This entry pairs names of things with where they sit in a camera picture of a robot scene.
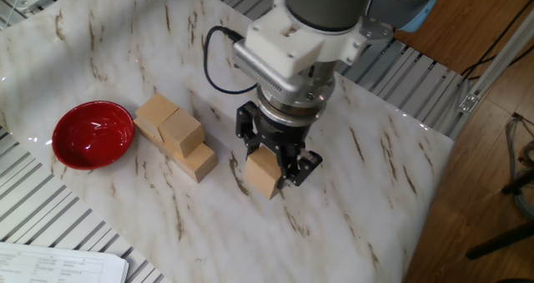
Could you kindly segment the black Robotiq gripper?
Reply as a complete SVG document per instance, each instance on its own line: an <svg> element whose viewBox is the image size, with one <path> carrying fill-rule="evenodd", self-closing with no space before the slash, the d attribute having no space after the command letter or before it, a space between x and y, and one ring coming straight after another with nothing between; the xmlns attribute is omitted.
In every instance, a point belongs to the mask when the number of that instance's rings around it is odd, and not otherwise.
<svg viewBox="0 0 534 283"><path fill-rule="evenodd" d="M309 131L309 125L292 127L269 119L252 101L240 106L236 112L235 134L244 141L246 156L259 148L260 141L275 149L281 170L277 184L280 190L287 184L300 186L323 161L316 152L304 149Z"/></svg>

